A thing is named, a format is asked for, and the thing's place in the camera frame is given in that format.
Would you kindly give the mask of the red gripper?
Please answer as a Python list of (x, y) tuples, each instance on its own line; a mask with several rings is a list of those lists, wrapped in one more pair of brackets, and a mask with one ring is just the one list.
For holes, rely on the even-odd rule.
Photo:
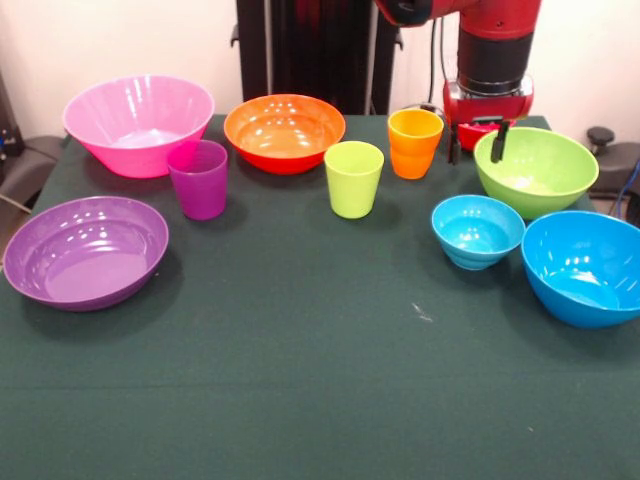
[(533, 103), (534, 84), (529, 75), (525, 75), (520, 86), (504, 95), (476, 95), (461, 88), (455, 81), (447, 81), (443, 87), (444, 114), (450, 127), (448, 163), (456, 165), (460, 157), (459, 125), (471, 124), (478, 118), (503, 119), (491, 148), (491, 161), (498, 163), (503, 159), (506, 137), (510, 122), (529, 114)]

